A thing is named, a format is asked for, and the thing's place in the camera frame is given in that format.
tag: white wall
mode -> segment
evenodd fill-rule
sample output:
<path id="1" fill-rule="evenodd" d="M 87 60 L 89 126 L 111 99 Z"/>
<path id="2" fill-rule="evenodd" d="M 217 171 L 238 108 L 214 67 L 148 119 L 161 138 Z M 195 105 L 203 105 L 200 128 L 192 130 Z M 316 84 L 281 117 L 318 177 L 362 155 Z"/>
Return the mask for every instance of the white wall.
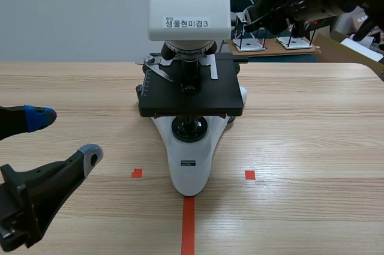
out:
<path id="1" fill-rule="evenodd" d="M 0 61 L 137 61 L 148 0 L 0 0 Z"/>

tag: wood grain surface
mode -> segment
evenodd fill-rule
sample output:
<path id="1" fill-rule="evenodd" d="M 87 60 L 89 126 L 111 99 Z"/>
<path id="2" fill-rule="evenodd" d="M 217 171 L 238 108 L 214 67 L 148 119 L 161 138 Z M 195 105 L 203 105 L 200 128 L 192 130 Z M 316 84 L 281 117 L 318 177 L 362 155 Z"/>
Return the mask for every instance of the wood grain surface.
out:
<path id="1" fill-rule="evenodd" d="M 0 165 L 30 170 L 86 143 L 105 154 L 44 239 L 13 254 L 180 254 L 183 198 L 139 116 L 142 81 L 132 63 L 0 63 L 0 105 L 58 113 L 0 142 Z M 248 102 L 196 197 L 196 254 L 384 254 L 383 82 L 363 65 L 303 63 L 242 65 L 239 81 Z"/>

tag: label sticker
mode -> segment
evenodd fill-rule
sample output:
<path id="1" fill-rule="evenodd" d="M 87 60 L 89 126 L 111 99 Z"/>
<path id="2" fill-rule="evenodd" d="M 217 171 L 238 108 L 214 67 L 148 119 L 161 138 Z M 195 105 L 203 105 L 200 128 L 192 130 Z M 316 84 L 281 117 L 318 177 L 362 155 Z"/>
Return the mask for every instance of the label sticker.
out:
<path id="1" fill-rule="evenodd" d="M 210 29 L 210 17 L 163 17 L 163 29 Z"/>
<path id="2" fill-rule="evenodd" d="M 196 161 L 181 161 L 181 167 L 195 167 Z"/>

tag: microscope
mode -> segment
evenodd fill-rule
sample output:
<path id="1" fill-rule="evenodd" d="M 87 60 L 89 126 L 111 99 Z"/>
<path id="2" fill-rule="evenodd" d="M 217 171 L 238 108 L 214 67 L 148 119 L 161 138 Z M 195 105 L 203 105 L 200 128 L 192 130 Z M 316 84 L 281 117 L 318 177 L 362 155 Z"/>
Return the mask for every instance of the microscope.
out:
<path id="1" fill-rule="evenodd" d="M 140 115 L 160 132 L 175 188 L 195 196 L 208 181 L 224 129 L 247 100 L 237 78 L 241 59 L 215 56 L 215 40 L 230 38 L 230 1 L 149 1 L 149 39 L 165 43 L 142 63 Z"/>

